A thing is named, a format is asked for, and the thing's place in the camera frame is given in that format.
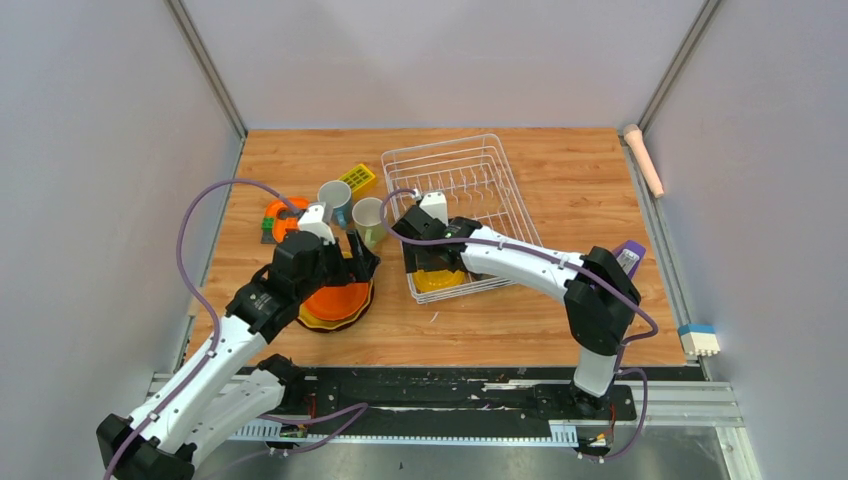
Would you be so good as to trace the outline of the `yellow ribbed bowl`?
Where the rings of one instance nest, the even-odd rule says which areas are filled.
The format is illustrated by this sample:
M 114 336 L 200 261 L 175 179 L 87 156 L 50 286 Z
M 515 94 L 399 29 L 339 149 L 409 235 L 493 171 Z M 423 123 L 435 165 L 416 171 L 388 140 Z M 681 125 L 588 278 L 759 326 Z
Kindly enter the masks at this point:
M 432 293 L 460 286 L 464 283 L 465 278 L 466 275 L 461 270 L 418 270 L 412 274 L 413 284 L 420 293 Z

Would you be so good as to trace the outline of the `orange plate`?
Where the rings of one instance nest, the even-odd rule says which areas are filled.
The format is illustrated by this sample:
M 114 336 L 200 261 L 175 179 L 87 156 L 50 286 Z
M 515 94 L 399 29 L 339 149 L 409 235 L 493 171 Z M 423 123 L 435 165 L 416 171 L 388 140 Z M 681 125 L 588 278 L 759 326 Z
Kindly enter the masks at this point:
M 372 283 L 321 288 L 300 307 L 302 318 L 340 323 L 362 313 L 371 300 Z

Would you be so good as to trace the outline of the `light green mug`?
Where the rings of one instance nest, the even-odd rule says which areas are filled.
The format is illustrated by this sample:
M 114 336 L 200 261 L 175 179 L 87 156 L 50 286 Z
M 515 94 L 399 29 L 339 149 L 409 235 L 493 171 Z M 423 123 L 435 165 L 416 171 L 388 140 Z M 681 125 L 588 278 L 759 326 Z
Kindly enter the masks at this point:
M 357 201 L 352 208 L 355 228 L 369 250 L 373 250 L 388 235 L 381 217 L 382 200 L 366 197 Z

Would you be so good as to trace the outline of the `yellow dotted plate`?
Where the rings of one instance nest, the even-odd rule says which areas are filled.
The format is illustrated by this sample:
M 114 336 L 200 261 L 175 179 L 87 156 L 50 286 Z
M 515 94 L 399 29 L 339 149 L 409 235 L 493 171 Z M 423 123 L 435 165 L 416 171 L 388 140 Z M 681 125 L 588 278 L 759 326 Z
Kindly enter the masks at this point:
M 370 300 L 368 306 L 366 307 L 366 309 L 362 313 L 360 313 L 359 315 L 354 316 L 353 318 L 350 318 L 348 320 L 343 320 L 340 323 L 329 323 L 329 322 L 321 322 L 321 321 L 318 321 L 318 320 L 315 320 L 315 319 L 310 319 L 310 318 L 302 318 L 300 316 L 300 310 L 299 310 L 297 322 L 301 326 L 303 326 L 304 328 L 306 328 L 310 331 L 313 331 L 313 332 L 317 332 L 317 333 L 331 333 L 331 332 L 341 331 L 341 330 L 344 330 L 346 328 L 351 327 L 352 325 L 354 325 L 356 322 L 361 320 L 367 314 L 369 308 L 372 305 L 373 296 L 374 296 L 374 282 L 370 281 L 370 282 L 367 282 L 367 283 L 373 284 L 373 287 L 372 287 L 372 290 L 371 290 L 372 296 L 371 296 L 371 300 Z

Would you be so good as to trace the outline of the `blue dotted mug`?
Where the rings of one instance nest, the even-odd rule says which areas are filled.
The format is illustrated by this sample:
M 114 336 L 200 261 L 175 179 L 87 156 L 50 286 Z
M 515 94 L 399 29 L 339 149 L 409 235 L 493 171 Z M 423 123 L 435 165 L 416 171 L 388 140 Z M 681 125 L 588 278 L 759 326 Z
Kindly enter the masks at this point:
M 317 192 L 317 199 L 325 204 L 335 225 L 344 230 L 351 228 L 353 192 L 347 183 L 342 180 L 324 183 Z

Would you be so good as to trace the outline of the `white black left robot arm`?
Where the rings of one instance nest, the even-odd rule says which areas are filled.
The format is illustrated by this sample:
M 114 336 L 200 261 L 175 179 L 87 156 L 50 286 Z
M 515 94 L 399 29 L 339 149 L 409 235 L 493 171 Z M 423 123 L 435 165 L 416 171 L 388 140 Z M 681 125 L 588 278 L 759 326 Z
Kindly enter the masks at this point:
M 368 285 L 380 260 L 357 231 L 346 236 L 349 256 L 337 242 L 308 231 L 285 235 L 271 263 L 236 292 L 202 348 L 165 386 L 128 417 L 111 414 L 97 427 L 106 478 L 189 479 L 253 418 L 304 405 L 305 373 L 279 354 L 260 362 L 234 391 L 221 391 L 319 289 Z

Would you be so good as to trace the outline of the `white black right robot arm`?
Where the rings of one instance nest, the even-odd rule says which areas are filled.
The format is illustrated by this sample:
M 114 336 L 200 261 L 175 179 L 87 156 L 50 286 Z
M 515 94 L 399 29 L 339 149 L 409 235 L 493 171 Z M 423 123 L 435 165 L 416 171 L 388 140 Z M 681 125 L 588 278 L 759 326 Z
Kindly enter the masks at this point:
M 580 346 L 572 406 L 589 418 L 609 407 L 618 356 L 641 303 L 640 292 L 611 251 L 549 250 L 465 217 L 443 222 L 418 205 L 409 207 L 392 231 L 422 270 L 498 277 L 559 301 Z

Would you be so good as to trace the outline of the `yellow toy block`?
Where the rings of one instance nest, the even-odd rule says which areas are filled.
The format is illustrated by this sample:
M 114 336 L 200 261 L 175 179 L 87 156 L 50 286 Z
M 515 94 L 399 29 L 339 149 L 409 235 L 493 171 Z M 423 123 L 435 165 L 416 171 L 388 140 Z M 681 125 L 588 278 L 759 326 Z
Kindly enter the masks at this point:
M 373 190 L 377 183 L 377 175 L 368 168 L 364 163 L 359 163 L 343 175 L 339 180 L 344 182 L 352 192 L 352 198 L 355 201 L 366 197 Z

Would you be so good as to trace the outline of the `white blue toy block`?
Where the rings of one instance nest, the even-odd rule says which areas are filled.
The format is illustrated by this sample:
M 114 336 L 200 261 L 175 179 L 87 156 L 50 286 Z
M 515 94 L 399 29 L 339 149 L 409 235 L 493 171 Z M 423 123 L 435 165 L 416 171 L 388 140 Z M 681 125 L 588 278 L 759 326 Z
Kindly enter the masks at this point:
M 686 324 L 677 330 L 683 351 L 688 356 L 714 356 L 721 351 L 718 337 L 711 325 Z

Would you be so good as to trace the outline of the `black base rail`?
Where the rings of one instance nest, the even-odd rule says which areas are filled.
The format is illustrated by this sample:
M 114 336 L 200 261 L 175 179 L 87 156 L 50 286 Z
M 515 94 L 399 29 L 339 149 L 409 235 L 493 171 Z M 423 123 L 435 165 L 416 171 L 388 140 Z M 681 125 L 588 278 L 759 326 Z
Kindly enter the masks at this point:
M 276 418 L 319 418 L 300 438 L 326 437 L 344 409 L 368 408 L 341 435 L 347 442 L 571 446 L 628 427 L 740 427 L 731 387 L 689 367 L 649 367 L 646 380 L 627 373 L 607 399 L 581 406 L 571 367 L 305 367 Z

